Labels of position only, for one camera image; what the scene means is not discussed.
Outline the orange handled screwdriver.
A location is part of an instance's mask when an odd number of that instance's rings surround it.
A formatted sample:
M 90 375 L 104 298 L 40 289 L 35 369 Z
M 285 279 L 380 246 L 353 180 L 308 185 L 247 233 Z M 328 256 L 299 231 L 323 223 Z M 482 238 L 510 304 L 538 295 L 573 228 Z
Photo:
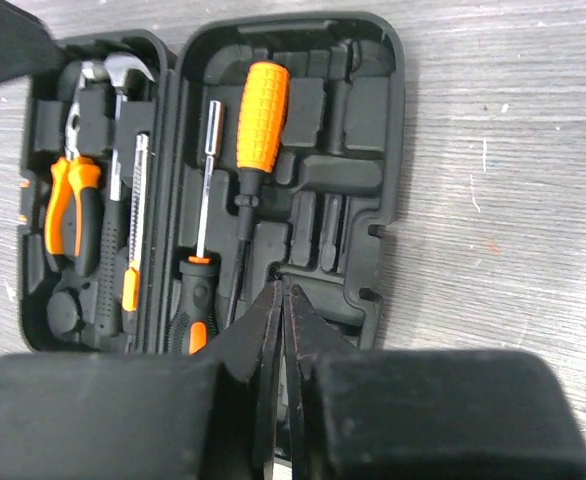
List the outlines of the orange handled screwdriver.
M 238 247 L 224 322 L 226 327 L 235 320 L 264 179 L 273 171 L 277 159 L 286 118 L 289 83 L 288 70 L 267 61 L 252 64 L 246 78 L 236 142 L 240 182 L 239 194 L 235 198 L 238 207 Z

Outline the orange black pliers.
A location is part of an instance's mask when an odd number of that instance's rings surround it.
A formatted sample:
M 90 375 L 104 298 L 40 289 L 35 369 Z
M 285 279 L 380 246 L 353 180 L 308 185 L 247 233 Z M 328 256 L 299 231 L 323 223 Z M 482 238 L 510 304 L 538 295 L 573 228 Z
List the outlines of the orange black pliers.
M 47 252 L 63 256 L 63 223 L 68 205 L 74 205 L 74 268 L 81 277 L 90 276 L 99 261 L 100 228 L 103 218 L 99 190 L 101 170 L 78 147 L 80 104 L 75 100 L 64 127 L 64 155 L 51 166 L 52 190 L 44 223 Z

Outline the black plastic tool case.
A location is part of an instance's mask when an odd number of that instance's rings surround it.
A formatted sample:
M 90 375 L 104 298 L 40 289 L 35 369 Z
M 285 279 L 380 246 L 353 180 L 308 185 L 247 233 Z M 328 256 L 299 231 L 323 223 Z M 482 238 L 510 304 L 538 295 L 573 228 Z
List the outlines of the black plastic tool case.
M 285 279 L 301 286 L 319 316 L 346 339 L 363 349 L 373 345 L 381 317 L 378 231 L 396 212 L 405 117 L 404 50 L 389 22 L 360 11 L 245 17 L 203 26 L 179 53 L 145 30 L 56 44 L 62 65 L 31 79 L 21 158 L 18 325 L 30 349 L 170 352 L 180 262 L 195 254 L 197 242 L 210 100 L 219 100 L 224 114 L 206 251 L 219 267 L 215 335 L 226 327 L 238 247 L 239 111 L 249 68 L 261 61 L 288 70 L 289 96 L 277 159 L 255 214 L 235 320 L 267 284 Z M 128 213 L 121 308 L 139 133 L 149 135 L 143 250 L 137 309 L 122 308 L 122 333 L 99 340 L 93 327 L 96 268 L 88 277 L 74 268 L 74 205 L 64 216 L 63 256 L 47 252 L 44 223 L 50 168 L 64 155 L 68 112 L 88 88 L 82 69 L 120 51 L 139 57 L 154 74 L 131 90 L 116 136 Z

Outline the black handled screwdriver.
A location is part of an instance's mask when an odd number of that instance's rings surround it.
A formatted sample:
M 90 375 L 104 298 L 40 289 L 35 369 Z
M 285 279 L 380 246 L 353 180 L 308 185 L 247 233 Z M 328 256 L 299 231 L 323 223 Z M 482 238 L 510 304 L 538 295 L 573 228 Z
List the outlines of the black handled screwdriver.
M 168 350 L 195 354 L 215 335 L 214 296 L 219 267 L 207 255 L 206 234 L 214 166 L 221 150 L 224 106 L 210 100 L 204 139 L 204 172 L 195 254 L 180 262 L 182 274 L 178 311 L 168 334 Z

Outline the black handled claw hammer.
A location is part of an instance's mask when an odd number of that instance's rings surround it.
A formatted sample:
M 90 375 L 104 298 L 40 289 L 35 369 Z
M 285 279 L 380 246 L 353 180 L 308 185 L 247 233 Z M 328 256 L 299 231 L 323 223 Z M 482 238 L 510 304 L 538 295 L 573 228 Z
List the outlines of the black handled claw hammer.
M 88 88 L 80 105 L 87 118 L 80 135 L 80 146 L 88 156 L 98 159 L 98 205 L 103 208 L 99 223 L 99 252 L 93 255 L 97 290 L 93 327 L 97 339 L 113 339 L 122 333 L 121 253 L 128 236 L 128 213 L 123 193 L 122 155 L 116 136 L 123 105 L 130 92 L 142 80 L 154 80 L 154 74 L 136 55 L 114 52 L 105 59 L 92 61 L 82 69 Z

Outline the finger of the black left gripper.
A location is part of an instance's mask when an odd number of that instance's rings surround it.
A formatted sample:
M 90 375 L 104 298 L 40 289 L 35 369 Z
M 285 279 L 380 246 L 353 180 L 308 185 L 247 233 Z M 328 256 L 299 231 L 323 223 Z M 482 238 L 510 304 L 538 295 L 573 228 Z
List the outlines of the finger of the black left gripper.
M 0 83 L 62 65 L 62 50 L 34 15 L 0 1 Z

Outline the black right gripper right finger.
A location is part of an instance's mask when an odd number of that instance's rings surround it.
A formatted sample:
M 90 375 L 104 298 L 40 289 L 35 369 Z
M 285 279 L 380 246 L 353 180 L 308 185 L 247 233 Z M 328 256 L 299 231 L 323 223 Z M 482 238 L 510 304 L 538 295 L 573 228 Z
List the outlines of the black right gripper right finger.
M 296 479 L 586 479 L 552 369 L 519 350 L 361 350 L 284 291 Z

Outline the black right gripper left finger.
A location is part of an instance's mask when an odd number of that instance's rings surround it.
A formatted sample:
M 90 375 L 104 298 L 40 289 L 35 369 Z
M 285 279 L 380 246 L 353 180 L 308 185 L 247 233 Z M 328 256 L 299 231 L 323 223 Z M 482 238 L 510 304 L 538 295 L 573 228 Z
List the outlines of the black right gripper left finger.
M 193 355 L 0 357 L 0 479 L 269 479 L 283 286 Z

